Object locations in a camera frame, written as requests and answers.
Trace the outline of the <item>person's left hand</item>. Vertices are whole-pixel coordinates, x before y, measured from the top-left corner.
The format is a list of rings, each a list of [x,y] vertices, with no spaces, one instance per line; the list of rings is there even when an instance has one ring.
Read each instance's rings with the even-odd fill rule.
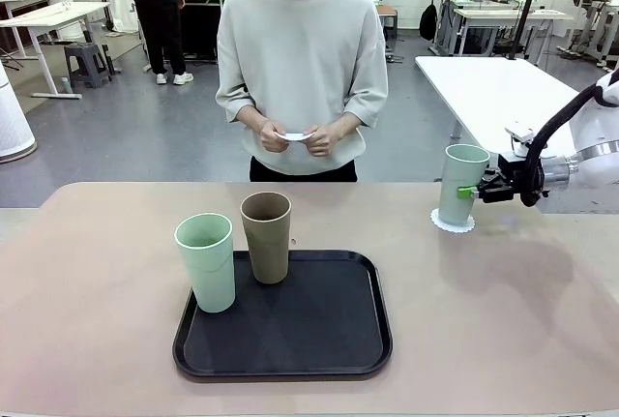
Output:
[[[305,131],[308,136],[304,144],[308,152],[314,157],[330,156],[336,144],[342,138],[339,125],[334,122],[328,125],[313,126]]]

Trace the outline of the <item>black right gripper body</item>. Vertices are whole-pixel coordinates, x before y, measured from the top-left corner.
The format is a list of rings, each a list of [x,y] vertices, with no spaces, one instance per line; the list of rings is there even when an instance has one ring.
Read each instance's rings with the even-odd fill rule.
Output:
[[[523,158],[514,152],[498,155],[497,166],[494,169],[498,177],[485,184],[485,203],[497,203],[513,200],[520,193],[520,182],[523,171]]]

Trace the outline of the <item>person's right hand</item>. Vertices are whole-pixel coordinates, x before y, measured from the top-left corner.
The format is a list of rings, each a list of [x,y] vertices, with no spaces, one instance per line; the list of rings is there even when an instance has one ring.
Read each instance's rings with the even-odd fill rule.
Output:
[[[284,152],[289,141],[285,139],[286,131],[278,122],[266,119],[258,127],[259,139],[262,147],[270,153]]]

